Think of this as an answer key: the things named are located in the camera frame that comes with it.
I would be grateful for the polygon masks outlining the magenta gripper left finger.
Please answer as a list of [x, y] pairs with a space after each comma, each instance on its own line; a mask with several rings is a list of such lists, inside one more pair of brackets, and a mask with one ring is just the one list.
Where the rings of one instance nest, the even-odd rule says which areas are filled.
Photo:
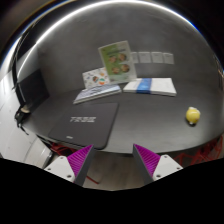
[[59, 156], [45, 168], [45, 171], [82, 186], [94, 153], [93, 145], [86, 146], [68, 157]]

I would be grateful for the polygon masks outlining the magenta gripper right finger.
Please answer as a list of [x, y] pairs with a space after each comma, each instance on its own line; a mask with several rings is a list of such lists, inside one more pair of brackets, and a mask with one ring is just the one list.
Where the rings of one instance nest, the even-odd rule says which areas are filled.
[[160, 156], [137, 144], [133, 145], [133, 156], [145, 185], [182, 169], [169, 155]]

